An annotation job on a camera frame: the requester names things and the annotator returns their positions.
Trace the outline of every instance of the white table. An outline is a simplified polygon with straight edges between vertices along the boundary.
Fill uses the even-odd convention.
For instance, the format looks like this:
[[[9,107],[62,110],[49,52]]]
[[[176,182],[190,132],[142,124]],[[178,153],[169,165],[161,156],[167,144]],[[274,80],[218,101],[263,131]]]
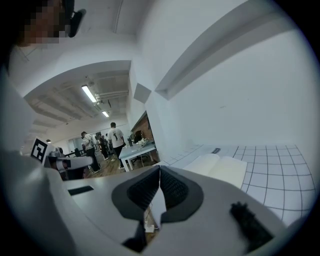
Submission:
[[[151,161],[153,161],[154,159],[153,159],[150,151],[155,150],[155,149],[156,149],[156,146],[153,143],[147,144],[144,147],[142,147],[142,145],[133,145],[133,146],[129,146],[127,148],[123,147],[121,150],[121,153],[119,155],[119,159],[122,161],[122,164],[124,166],[125,171],[129,172],[129,168],[126,164],[126,160],[128,160],[130,169],[133,170],[132,163],[131,163],[130,159],[149,152],[149,156],[151,158]]]

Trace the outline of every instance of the grid paper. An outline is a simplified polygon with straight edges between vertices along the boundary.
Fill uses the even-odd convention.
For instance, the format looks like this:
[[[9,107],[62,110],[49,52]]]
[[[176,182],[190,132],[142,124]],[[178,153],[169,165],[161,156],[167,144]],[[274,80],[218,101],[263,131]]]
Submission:
[[[307,215],[316,199],[313,177],[296,145],[191,145],[158,165],[183,169],[198,156],[217,153],[247,162],[241,190],[273,211],[285,225]]]

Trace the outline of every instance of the fluorescent ceiling light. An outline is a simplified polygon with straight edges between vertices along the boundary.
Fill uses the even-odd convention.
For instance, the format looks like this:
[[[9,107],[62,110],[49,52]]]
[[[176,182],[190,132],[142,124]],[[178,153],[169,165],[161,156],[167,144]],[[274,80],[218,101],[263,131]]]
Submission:
[[[102,114],[104,114],[107,118],[109,117],[106,111],[103,111]]]
[[[89,99],[92,101],[92,102],[97,102],[96,98],[92,95],[92,93],[90,92],[88,86],[84,85],[81,87],[82,90],[84,90],[85,94],[89,97]]]

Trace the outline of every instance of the man in white t-shirt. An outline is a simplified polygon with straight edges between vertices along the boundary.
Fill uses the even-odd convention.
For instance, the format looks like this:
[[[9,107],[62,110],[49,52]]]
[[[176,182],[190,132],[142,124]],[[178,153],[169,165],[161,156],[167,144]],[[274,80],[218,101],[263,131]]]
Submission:
[[[116,128],[115,122],[112,122],[110,124],[110,126],[111,126],[111,129],[108,131],[108,141],[109,141],[109,144],[112,143],[114,152],[116,153],[116,156],[119,159],[121,150],[125,146],[124,134],[122,133],[122,131],[120,129]],[[119,170],[121,170],[123,168],[124,168],[124,165],[123,165],[122,161],[120,160]]]
[[[93,163],[91,165],[93,172],[91,174],[96,174],[100,171],[100,167],[95,155],[95,147],[94,147],[94,141],[90,134],[87,134],[85,131],[81,133],[81,137],[83,139],[82,145],[85,146],[85,152],[87,157],[93,158]]]

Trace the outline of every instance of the wooden floor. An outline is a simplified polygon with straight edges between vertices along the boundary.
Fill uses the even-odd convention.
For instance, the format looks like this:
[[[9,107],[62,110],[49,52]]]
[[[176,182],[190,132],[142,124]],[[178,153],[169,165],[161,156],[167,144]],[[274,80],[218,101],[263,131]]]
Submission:
[[[87,169],[87,170],[85,170],[85,175],[84,175],[85,179],[120,174],[120,173],[124,173],[126,171],[125,169],[119,170],[120,161],[118,160],[116,155],[110,156],[109,159],[106,161],[103,161],[102,157],[97,157],[97,160],[100,163],[101,171],[99,171],[96,174],[91,174],[92,170]],[[152,166],[152,165],[156,164],[156,162],[151,161],[149,157],[148,158],[144,157],[144,158],[142,158],[142,160],[143,160],[143,164],[142,164],[141,160],[137,160],[134,164],[132,164],[133,169],[142,168],[143,166]]]

